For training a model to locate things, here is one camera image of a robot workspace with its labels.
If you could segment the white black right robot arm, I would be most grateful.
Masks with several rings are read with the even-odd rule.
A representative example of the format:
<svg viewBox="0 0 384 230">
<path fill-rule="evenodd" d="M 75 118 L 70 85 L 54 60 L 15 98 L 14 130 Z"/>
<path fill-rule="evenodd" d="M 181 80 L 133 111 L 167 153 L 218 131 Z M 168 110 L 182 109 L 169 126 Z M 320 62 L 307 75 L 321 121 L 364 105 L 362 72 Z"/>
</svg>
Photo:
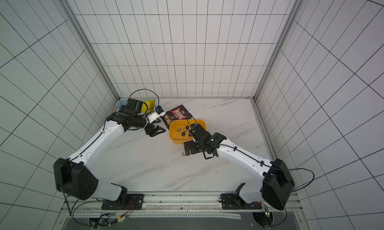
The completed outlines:
<svg viewBox="0 0 384 230">
<path fill-rule="evenodd" d="M 284 161 L 256 156 L 220 133 L 210 134 L 200 124 L 193 124 L 189 128 L 189 134 L 193 139 L 184 143 L 184 155 L 202 153 L 206 160 L 213 157 L 223 158 L 243 167 L 256 177 L 249 185 L 241 183 L 229 200 L 222 197 L 222 203 L 245 209 L 264 200 L 276 210 L 285 209 L 295 182 Z"/>
</svg>

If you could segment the yellow plastic storage box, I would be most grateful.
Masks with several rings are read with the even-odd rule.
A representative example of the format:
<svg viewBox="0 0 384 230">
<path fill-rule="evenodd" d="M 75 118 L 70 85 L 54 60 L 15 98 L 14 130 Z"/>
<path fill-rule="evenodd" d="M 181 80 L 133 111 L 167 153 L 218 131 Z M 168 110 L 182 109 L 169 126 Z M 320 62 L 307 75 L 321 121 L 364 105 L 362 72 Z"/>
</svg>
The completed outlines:
<svg viewBox="0 0 384 230">
<path fill-rule="evenodd" d="M 169 128 L 169 137 L 174 144 L 183 144 L 188 141 L 192 141 L 192 134 L 189 133 L 191 126 L 194 124 L 200 124 L 206 130 L 206 124 L 203 120 L 177 120 L 171 123 Z"/>
</svg>

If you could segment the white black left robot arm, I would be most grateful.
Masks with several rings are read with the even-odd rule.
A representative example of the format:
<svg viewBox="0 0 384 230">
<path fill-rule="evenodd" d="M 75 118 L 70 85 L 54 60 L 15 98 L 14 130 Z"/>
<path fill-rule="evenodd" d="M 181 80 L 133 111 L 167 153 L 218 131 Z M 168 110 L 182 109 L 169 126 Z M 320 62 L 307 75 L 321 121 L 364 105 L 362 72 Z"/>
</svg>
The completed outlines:
<svg viewBox="0 0 384 230">
<path fill-rule="evenodd" d="M 55 187 L 64 196 L 79 200 L 97 199 L 104 202 L 104 209 L 125 209 L 130 202 L 127 188 L 98 180 L 92 169 L 100 156 L 122 134 L 131 129 L 143 129 L 150 137 L 165 132 L 157 126 L 165 115 L 161 106 L 152 112 L 142 111 L 146 103 L 128 99 L 126 105 L 108 116 L 103 127 L 83 147 L 68 158 L 54 163 Z"/>
</svg>

